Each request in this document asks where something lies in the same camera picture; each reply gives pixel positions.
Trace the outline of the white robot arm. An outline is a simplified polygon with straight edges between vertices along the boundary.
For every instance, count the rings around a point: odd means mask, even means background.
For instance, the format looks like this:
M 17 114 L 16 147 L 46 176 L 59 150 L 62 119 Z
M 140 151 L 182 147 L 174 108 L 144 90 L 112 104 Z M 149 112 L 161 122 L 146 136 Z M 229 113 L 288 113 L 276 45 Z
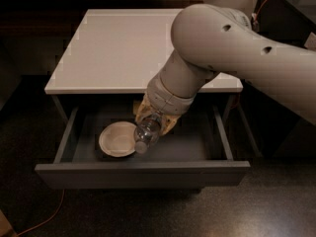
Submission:
M 316 123 L 316 53 L 256 34 L 244 13 L 207 4 L 183 9 L 171 27 L 174 50 L 149 81 L 135 121 L 157 113 L 171 130 L 198 90 L 218 73 L 250 82 L 295 114 Z

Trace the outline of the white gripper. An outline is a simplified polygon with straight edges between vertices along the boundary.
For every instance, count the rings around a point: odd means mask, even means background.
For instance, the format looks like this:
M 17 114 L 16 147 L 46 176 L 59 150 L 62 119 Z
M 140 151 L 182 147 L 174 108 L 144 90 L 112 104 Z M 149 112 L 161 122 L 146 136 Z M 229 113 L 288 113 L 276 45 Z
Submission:
M 161 119 L 160 135 L 164 136 L 177 124 L 181 115 L 190 108 L 195 98 L 181 98 L 170 93 L 163 85 L 160 75 L 155 75 L 148 83 L 146 95 L 140 103 L 135 122 L 140 124 L 145 119 L 157 120 L 157 112 L 165 115 Z

